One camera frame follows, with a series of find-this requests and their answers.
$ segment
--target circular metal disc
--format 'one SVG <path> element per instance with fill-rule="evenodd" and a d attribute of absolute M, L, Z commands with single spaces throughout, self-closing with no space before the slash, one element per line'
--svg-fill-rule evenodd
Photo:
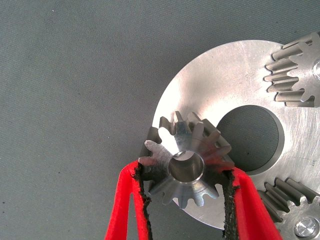
<path fill-rule="evenodd" d="M 159 126 L 162 116 L 173 122 L 174 111 L 180 111 L 183 118 L 195 112 L 217 126 L 224 115 L 237 107 L 263 107 L 277 123 L 279 140 L 271 160 L 247 172 L 256 188 L 264 190 L 265 182 L 290 177 L 320 192 L 320 108 L 288 107 L 276 102 L 275 93 L 267 92 L 271 83 L 264 81 L 270 74 L 265 65 L 273 61 L 271 54 L 281 46 L 276 42 L 245 40 L 201 54 L 187 64 L 164 91 L 153 127 Z M 224 198 L 221 186 L 217 186 L 217 190 L 220 194 L 217 199 L 204 197 L 203 207 L 189 199 L 184 211 L 207 225 L 223 229 Z"/>

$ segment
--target round hole in plate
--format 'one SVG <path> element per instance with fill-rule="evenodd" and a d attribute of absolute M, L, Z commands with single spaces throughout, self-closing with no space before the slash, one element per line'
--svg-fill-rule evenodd
<path fill-rule="evenodd" d="M 257 105 L 240 106 L 228 112 L 217 129 L 232 147 L 228 155 L 235 166 L 249 175 L 269 169 L 284 147 L 284 130 L 279 119 Z"/>

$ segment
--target small bevel gear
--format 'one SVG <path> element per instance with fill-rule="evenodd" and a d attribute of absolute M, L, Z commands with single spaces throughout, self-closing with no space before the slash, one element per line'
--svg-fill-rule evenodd
<path fill-rule="evenodd" d="M 219 196 L 215 184 L 220 183 L 222 171 L 231 170 L 234 163 L 226 155 L 230 145 L 207 120 L 195 113 L 183 120 L 175 112 L 175 121 L 161 117 L 159 129 L 152 127 L 139 163 L 144 166 L 144 180 L 152 180 L 151 195 L 163 192 L 163 204 L 173 198 L 184 209 L 189 199 L 203 206 L 203 195 Z"/>
<path fill-rule="evenodd" d="M 272 54 L 266 65 L 272 74 L 268 92 L 277 92 L 275 101 L 291 107 L 320 107 L 320 36 L 317 32 L 292 41 Z"/>
<path fill-rule="evenodd" d="M 265 184 L 260 197 L 284 240 L 320 240 L 320 196 L 290 178 Z"/>

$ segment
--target gray fabric background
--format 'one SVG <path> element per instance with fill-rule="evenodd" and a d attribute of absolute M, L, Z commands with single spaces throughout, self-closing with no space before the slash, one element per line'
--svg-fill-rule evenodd
<path fill-rule="evenodd" d="M 0 240 L 101 240 L 175 74 L 224 43 L 291 41 L 319 16 L 317 0 L 1 0 Z M 149 212 L 155 240 L 221 239 L 175 204 Z"/>

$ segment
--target black rubber edge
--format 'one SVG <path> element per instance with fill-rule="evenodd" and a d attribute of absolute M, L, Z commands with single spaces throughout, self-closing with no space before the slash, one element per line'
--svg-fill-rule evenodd
<path fill-rule="evenodd" d="M 236 218 L 236 205 L 235 205 L 235 193 L 240 186 L 233 186 L 235 176 L 233 171 L 224 171 L 229 181 L 222 185 L 224 195 L 224 230 L 223 237 L 227 240 L 239 240 L 237 218 Z"/>
<path fill-rule="evenodd" d="M 135 169 L 135 174 L 133 176 L 133 178 L 135 180 L 137 180 L 139 182 L 139 185 L 140 185 L 140 195 L 143 199 L 143 214 L 144 214 L 144 217 L 146 219 L 146 227 L 148 229 L 148 240 L 153 240 L 153 237 L 152 237 L 152 230 L 151 230 L 151 223 L 150 223 L 150 220 L 149 220 L 149 213 L 147 211 L 147 207 L 148 205 L 151 203 L 151 198 L 148 197 L 146 194 L 145 194 L 145 189 L 144 189 L 144 181 L 142 179 L 142 172 L 143 172 L 143 165 L 141 163 L 138 163 L 138 167 Z"/>

